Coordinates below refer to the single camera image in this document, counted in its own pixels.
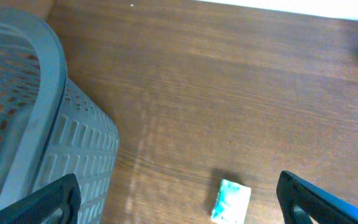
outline eraser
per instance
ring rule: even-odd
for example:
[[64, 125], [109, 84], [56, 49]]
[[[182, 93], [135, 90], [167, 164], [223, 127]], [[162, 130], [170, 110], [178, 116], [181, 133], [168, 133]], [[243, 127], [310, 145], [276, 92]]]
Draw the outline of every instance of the eraser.
[[243, 224], [250, 196], [251, 188], [223, 179], [211, 220], [217, 224]]

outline plastic basket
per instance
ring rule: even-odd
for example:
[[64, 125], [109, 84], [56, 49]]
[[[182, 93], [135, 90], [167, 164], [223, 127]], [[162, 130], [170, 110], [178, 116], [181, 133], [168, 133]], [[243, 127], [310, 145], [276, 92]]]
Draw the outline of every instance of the plastic basket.
[[78, 223], [99, 222], [118, 145], [111, 119], [67, 78], [51, 28], [0, 8], [0, 209], [74, 173]]

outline brown wooden tabletop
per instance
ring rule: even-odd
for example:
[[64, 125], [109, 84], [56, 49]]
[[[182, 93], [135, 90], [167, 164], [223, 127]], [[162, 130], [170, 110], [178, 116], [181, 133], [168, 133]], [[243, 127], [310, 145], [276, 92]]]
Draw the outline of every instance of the brown wooden tabletop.
[[283, 223], [282, 170], [358, 206], [358, 22], [186, 0], [58, 0], [69, 77], [117, 124], [105, 223]]

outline white backdrop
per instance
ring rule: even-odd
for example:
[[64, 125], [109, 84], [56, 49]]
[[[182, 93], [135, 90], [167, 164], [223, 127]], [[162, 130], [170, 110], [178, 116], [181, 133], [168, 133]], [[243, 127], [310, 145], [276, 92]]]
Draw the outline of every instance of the white backdrop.
[[358, 21], [358, 0], [199, 0]]

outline white object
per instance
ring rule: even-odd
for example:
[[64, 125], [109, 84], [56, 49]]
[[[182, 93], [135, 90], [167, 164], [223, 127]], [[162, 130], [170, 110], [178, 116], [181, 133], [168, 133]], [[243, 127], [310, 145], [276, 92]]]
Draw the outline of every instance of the white object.
[[251, 188], [223, 179], [211, 219], [218, 224], [243, 224]]
[[358, 21], [358, 0], [199, 0]]
[[111, 119], [67, 78], [51, 28], [0, 8], [0, 209], [74, 173], [78, 223], [99, 222], [118, 145]]

